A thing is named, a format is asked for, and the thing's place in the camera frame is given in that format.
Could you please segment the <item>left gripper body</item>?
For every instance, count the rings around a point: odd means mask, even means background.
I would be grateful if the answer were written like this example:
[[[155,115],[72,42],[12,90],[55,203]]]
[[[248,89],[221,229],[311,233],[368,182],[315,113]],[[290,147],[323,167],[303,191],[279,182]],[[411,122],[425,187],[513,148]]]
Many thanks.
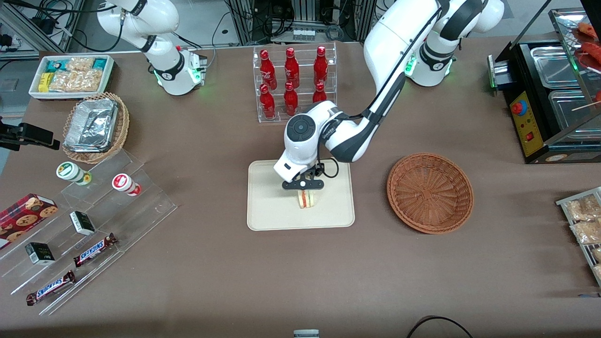
[[[312,167],[292,163],[285,158],[280,158],[274,165],[274,170],[283,178],[283,190],[322,190],[324,181],[317,179],[321,174],[321,167],[317,164]]]

